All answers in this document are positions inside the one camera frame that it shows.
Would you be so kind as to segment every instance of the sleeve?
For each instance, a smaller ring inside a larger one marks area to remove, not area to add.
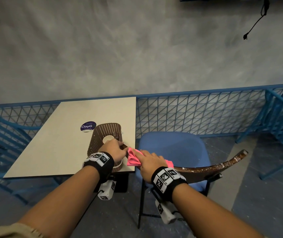
[[[15,223],[10,226],[0,226],[1,238],[44,238],[36,229],[27,225]]]

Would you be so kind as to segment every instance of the white tabletop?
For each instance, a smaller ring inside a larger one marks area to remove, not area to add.
[[[93,132],[80,128],[88,121],[119,123],[124,144],[135,147],[136,97],[61,102],[4,178],[75,174],[87,158]],[[135,170],[126,164],[119,172]]]

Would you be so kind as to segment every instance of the person's left hand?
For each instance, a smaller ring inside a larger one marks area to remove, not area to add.
[[[123,142],[118,141],[117,139],[108,140],[105,144],[103,144],[102,147],[100,147],[98,152],[109,153],[112,156],[114,162],[116,163],[118,161],[121,161],[128,151],[128,147],[121,150],[121,145],[123,145]]]

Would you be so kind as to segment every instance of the wrist tracker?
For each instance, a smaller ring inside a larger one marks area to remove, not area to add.
[[[172,202],[172,192],[179,184],[186,183],[186,178],[178,173],[174,168],[159,167],[153,173],[151,182],[154,185],[154,190],[164,201]]]
[[[93,166],[100,174],[100,182],[105,183],[112,173],[114,167],[114,160],[107,152],[97,152],[88,156],[84,161],[82,167]]]

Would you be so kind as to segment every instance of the pink cloth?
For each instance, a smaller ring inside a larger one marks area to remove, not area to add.
[[[169,168],[173,168],[174,164],[172,161],[165,160]],[[128,161],[127,161],[127,166],[141,166],[140,161],[137,159],[137,157],[133,153],[132,148],[128,148]]]

